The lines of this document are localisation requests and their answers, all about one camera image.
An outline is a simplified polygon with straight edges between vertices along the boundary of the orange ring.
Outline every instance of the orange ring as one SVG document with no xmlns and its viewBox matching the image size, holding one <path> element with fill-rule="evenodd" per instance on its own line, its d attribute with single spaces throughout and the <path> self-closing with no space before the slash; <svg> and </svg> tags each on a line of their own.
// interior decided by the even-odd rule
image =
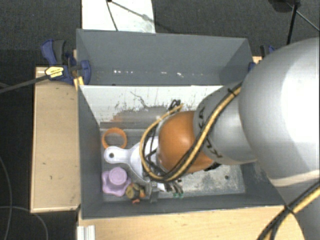
<svg viewBox="0 0 320 240">
<path fill-rule="evenodd" d="M 120 148 L 124 149 L 126 147 L 127 141 L 128 141 L 126 133 L 122 129 L 118 128 L 118 127 L 113 127 L 113 128 L 108 129 L 102 136 L 101 142 L 102 142 L 102 145 L 103 145 L 103 147 L 105 149 L 109 147 L 108 143 L 106 142 L 106 136 L 108 134 L 118 134 L 118 135 L 120 135 L 124 140 L 124 143 L 122 144 L 122 146 Z"/>
</svg>

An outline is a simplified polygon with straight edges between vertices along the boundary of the blue clamp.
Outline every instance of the blue clamp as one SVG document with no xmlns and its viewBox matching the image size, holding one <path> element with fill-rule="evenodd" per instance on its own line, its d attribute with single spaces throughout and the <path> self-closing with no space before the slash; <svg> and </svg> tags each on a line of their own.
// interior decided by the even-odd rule
<svg viewBox="0 0 320 240">
<path fill-rule="evenodd" d="M 85 85 L 91 78 L 91 67 L 88 60 L 82 60 L 77 65 L 76 59 L 69 52 L 64 53 L 64 40 L 49 39 L 41 45 L 42 56 L 49 62 L 49 68 L 45 71 L 49 80 L 61 81 L 69 85 L 74 84 L 76 77 L 82 77 Z"/>
</svg>

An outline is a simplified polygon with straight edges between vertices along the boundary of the gray bin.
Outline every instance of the gray bin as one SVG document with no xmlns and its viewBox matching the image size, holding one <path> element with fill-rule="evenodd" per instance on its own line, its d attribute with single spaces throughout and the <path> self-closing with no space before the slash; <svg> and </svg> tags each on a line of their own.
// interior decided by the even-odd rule
<svg viewBox="0 0 320 240">
<path fill-rule="evenodd" d="M 110 168 L 103 158 L 102 132 L 123 128 L 130 148 L 172 99 L 180 98 L 186 110 L 194 110 L 219 86 L 243 80 L 252 61 L 246 39 L 79 29 L 77 57 L 89 60 L 92 69 L 90 85 L 81 86 L 78 92 L 83 219 L 284 203 L 256 163 L 231 169 L 222 166 L 205 182 L 207 187 L 220 183 L 219 187 L 186 193 L 182 199 L 164 195 L 157 203 L 144 199 L 132 205 L 125 197 L 112 198 L 102 191 L 101 174 Z M 223 176 L 229 171 L 233 174 L 213 180 L 215 174 Z"/>
</svg>

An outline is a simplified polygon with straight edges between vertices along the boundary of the purple plastic object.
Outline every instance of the purple plastic object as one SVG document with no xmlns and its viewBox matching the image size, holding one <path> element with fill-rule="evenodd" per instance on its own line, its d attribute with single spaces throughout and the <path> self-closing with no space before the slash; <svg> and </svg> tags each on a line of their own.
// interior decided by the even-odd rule
<svg viewBox="0 0 320 240">
<path fill-rule="evenodd" d="M 104 193 L 122 197 L 131 183 L 131 178 L 128 177 L 124 169 L 115 167 L 110 171 L 106 170 L 102 173 L 102 182 Z"/>
</svg>

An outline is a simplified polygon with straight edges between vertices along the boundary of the dark carpet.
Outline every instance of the dark carpet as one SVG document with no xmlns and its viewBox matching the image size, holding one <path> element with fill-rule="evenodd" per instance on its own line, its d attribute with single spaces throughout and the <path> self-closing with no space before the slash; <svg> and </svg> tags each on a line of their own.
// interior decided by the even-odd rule
<svg viewBox="0 0 320 240">
<path fill-rule="evenodd" d="M 247 38 L 253 55 L 260 45 L 276 49 L 287 42 L 291 8 L 285 0 L 152 0 L 158 33 Z M 319 27 L 320 0 L 301 0 L 298 9 Z M 18 84 L 34 77 L 44 64 L 40 45 L 64 39 L 76 47 L 81 27 L 81 0 L 0 0 L 0 83 Z M 297 15 L 292 43 L 318 37 L 319 32 Z M 33 132 L 33 87 L 0 94 L 0 156 L 7 168 L 13 205 L 29 208 Z M 5 173 L 0 167 L 0 206 L 9 205 Z M 0 209 L 0 240 L 4 238 L 8 209 Z M 41 214 L 49 239 L 75 239 L 76 213 Z M 45 239 L 40 221 L 14 210 L 9 240 Z"/>
</svg>

